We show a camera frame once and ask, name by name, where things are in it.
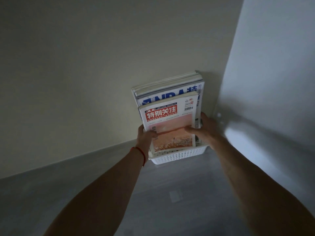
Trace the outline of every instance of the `perforated basket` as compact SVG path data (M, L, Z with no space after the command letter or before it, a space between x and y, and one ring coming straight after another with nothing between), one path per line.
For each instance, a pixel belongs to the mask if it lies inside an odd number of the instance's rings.
M203 154L208 145L199 145L196 147L191 147L186 150L175 150L175 151L166 151L152 154L149 152L149 160L153 161L154 164L159 165L162 163L179 160L191 156L196 156Z

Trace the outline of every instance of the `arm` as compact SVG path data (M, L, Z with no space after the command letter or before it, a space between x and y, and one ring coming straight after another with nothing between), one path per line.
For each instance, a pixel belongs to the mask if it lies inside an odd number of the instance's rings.
M202 113L196 134L217 153L249 226L257 235L315 235L315 219L289 191L250 162L215 130L215 121Z
M153 137L156 137L155 132L143 132L143 125L139 127L136 146L143 150L146 161ZM131 150L77 194L44 235L114 235L124 217L143 161L138 149Z

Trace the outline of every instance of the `person's left arm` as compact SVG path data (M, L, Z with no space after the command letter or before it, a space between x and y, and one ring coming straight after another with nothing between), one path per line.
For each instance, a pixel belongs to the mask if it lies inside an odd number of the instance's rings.
M148 160L155 132L138 129L136 147ZM114 235L120 225L144 163L143 154L132 149L107 172L85 187L57 215L44 236Z

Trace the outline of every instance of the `red bracelet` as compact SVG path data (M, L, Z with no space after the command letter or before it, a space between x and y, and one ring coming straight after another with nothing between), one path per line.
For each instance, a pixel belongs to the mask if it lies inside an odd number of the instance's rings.
M132 149L138 149L142 153L142 155L144 157L144 161L143 161L143 166L142 167L144 167L144 164L146 163L146 159L147 159L146 155L144 155L144 152L139 147L132 147L130 150L132 150Z

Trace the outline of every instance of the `person's right arm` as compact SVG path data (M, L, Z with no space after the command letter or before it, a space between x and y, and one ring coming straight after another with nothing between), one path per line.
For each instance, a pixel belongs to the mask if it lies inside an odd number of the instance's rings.
M204 113L196 134L217 153L249 226L257 235L315 235L315 218L289 191L236 150Z

